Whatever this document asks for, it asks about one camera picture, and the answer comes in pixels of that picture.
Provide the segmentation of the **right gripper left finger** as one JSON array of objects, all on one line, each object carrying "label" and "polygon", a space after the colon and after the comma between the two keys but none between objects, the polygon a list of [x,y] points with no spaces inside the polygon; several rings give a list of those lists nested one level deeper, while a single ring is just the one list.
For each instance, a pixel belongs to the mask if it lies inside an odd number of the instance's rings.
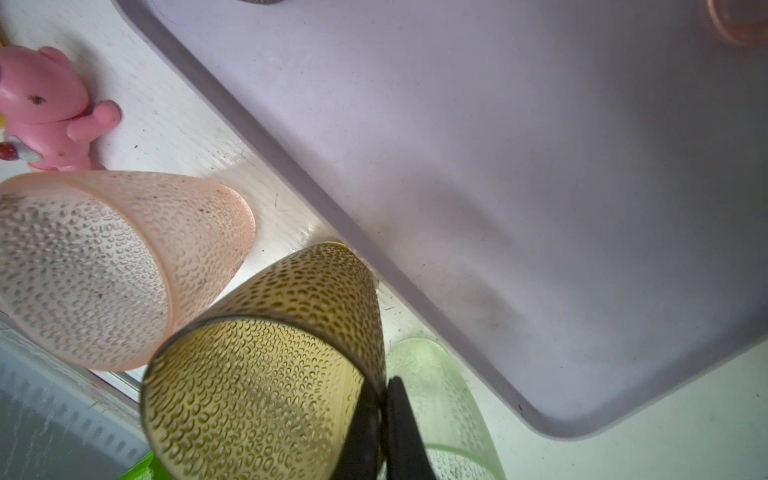
[{"label": "right gripper left finger", "polygon": [[365,380],[331,478],[376,479],[380,468],[380,439],[380,399],[373,385]]}]

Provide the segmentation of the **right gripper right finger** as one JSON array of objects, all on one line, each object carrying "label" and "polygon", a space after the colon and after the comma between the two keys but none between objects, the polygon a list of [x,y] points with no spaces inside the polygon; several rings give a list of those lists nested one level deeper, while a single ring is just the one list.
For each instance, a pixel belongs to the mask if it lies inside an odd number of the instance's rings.
[{"label": "right gripper right finger", "polygon": [[418,425],[400,377],[389,380],[384,409],[386,478],[436,480]]}]

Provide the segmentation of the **light green textured glass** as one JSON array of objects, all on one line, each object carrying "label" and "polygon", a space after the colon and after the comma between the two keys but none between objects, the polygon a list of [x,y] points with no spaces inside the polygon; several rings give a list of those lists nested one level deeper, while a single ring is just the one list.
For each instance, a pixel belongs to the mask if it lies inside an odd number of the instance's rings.
[{"label": "light green textured glass", "polygon": [[479,406],[454,355],[434,340],[394,344],[387,374],[403,380],[430,466],[439,479],[503,479]]}]

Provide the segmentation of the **olive brown glass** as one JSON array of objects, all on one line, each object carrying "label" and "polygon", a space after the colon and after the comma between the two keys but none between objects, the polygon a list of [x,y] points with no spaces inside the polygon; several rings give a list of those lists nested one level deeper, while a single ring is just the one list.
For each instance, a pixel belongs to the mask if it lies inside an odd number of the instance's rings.
[{"label": "olive brown glass", "polygon": [[265,268],[166,340],[144,431],[177,479],[328,479],[386,367],[375,279],[323,242]]}]

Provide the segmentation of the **pink clear glass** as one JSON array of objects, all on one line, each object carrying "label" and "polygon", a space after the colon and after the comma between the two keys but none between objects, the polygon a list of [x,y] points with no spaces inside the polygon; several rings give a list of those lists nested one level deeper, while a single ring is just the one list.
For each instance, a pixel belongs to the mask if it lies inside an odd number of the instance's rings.
[{"label": "pink clear glass", "polygon": [[705,0],[711,31],[722,41],[744,48],[767,45],[767,0]]}]

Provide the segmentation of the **brown textured glass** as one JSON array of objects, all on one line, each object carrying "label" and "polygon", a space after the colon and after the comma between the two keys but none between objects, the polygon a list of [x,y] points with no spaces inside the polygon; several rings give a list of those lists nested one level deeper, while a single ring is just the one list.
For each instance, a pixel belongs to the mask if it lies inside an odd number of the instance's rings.
[{"label": "brown textured glass", "polygon": [[282,2],[282,0],[242,0],[247,3],[259,4],[259,5],[271,5]]}]

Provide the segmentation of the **lilac plastic tray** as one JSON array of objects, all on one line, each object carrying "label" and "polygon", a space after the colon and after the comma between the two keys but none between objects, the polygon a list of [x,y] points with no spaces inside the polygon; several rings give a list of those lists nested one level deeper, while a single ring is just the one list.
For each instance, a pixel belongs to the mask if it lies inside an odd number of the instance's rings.
[{"label": "lilac plastic tray", "polygon": [[536,431],[767,335],[767,45],[704,1],[120,1]]}]

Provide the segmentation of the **green snack packet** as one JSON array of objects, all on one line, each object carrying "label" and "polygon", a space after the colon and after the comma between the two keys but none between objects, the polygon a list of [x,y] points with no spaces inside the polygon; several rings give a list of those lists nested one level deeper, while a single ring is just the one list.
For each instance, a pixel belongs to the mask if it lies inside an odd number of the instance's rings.
[{"label": "green snack packet", "polygon": [[174,480],[174,477],[154,453],[149,452],[126,473],[122,474],[119,480]]}]

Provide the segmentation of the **pink textured glass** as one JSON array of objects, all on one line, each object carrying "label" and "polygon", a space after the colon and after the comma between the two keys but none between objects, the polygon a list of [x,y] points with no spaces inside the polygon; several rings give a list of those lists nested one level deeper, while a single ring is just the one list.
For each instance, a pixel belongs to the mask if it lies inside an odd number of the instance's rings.
[{"label": "pink textured glass", "polygon": [[208,179],[19,175],[1,185],[1,308],[64,361],[131,370],[222,293],[255,228],[247,202]]}]

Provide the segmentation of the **pink toy figure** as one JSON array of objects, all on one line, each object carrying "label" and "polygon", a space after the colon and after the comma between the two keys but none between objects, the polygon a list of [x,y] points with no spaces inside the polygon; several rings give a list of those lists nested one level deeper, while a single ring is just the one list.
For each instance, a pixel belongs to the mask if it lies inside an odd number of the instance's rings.
[{"label": "pink toy figure", "polygon": [[45,46],[1,49],[1,159],[35,171],[92,168],[91,144],[121,121],[117,104],[92,104],[68,57]]}]

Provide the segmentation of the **aluminium rail frame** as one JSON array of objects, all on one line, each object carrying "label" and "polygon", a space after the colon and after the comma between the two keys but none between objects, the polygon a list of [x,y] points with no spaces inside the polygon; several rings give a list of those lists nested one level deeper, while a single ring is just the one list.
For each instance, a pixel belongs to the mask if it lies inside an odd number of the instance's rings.
[{"label": "aluminium rail frame", "polygon": [[117,479],[150,451],[137,405],[1,319],[1,476]]}]

